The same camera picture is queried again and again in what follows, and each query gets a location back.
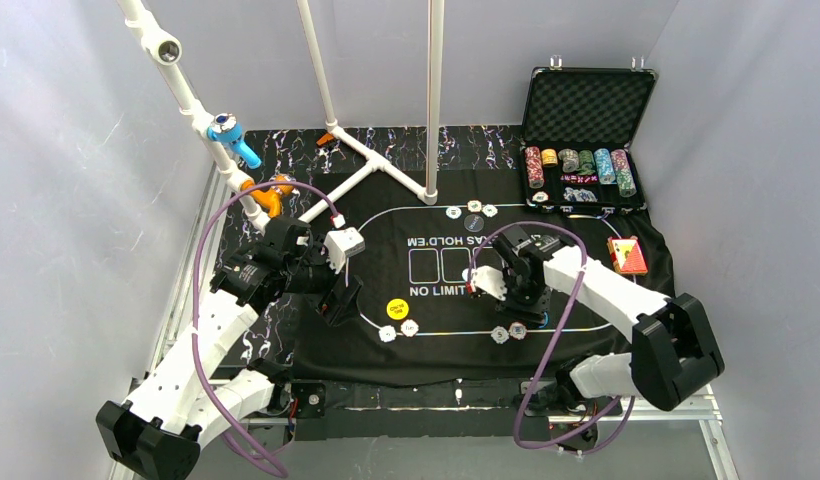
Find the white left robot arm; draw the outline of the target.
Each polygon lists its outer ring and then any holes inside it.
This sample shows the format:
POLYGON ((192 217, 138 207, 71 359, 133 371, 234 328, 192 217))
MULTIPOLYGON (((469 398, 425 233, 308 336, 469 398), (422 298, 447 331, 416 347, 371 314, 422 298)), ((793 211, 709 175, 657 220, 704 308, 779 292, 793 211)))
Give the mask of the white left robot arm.
POLYGON ((109 455, 145 479, 184 479, 201 450, 230 428, 203 388, 231 347, 280 297, 299 295, 328 325, 358 316, 360 280, 345 277, 365 243, 354 227, 316 235, 280 216, 229 254, 199 305, 199 326, 174 346, 124 401, 106 402, 96 424, 109 455))

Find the playing card deck box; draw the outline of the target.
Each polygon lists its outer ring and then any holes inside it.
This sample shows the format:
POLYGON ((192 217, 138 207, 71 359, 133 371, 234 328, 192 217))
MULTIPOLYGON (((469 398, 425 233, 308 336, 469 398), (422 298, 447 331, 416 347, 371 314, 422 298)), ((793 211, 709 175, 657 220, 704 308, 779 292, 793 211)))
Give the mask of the playing card deck box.
POLYGON ((636 236, 609 238, 607 241, 613 268, 620 275, 646 275, 649 272, 643 250, 636 236))

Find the yellow big blind button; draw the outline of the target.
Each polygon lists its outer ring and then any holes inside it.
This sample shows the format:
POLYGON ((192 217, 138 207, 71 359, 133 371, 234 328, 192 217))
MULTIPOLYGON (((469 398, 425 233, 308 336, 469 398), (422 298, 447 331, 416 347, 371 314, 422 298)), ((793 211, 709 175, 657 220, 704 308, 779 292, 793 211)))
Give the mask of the yellow big blind button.
POLYGON ((402 298, 391 299, 386 304, 385 313, 390 320, 403 321, 409 316, 409 303, 402 298))

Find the clear dealer button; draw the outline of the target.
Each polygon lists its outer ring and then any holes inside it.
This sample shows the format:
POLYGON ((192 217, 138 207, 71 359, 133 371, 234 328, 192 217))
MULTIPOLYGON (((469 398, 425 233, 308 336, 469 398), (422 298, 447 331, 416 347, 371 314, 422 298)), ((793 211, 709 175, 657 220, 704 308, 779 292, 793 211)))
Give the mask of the clear dealer button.
POLYGON ((476 213, 471 213, 464 218, 463 225, 468 232, 480 233, 484 229, 484 217, 476 213))

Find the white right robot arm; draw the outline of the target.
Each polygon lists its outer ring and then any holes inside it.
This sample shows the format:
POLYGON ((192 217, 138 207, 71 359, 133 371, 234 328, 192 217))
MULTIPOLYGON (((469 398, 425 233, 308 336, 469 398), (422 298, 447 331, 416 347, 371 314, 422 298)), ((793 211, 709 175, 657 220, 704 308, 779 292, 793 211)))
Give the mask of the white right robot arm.
POLYGON ((589 354, 561 366, 555 395, 566 405, 629 396, 671 411, 724 373, 716 336, 695 297, 671 298, 637 285, 557 236, 533 240, 511 227, 493 247, 502 267, 474 268, 469 284, 494 297, 499 310, 536 322, 551 292, 570 293, 630 345, 626 353, 589 354))

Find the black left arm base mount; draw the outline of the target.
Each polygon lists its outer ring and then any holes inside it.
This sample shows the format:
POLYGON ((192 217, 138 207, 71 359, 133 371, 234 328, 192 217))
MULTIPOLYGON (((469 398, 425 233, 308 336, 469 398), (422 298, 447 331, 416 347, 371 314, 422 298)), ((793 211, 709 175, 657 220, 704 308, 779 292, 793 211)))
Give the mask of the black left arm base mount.
POLYGON ((267 399, 258 401, 256 412, 249 418, 270 420, 262 428, 279 431, 281 443, 275 454, 288 451, 293 444, 328 439, 324 383, 296 380, 288 366, 265 358, 249 362, 245 369, 271 385, 267 399))

